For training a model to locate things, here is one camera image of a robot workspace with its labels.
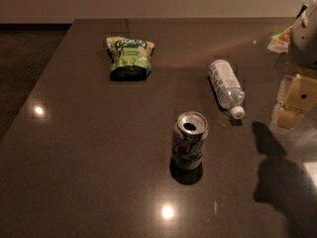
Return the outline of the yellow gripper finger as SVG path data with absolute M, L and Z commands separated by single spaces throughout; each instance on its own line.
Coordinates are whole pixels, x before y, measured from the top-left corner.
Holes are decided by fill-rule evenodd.
M 287 110 L 307 113 L 317 104 L 317 79 L 297 73 L 280 82 L 277 102 Z
M 277 103 L 271 113 L 271 124 L 275 127 L 290 130 L 294 128 L 302 118 L 302 114 L 285 109 L 280 103 Z

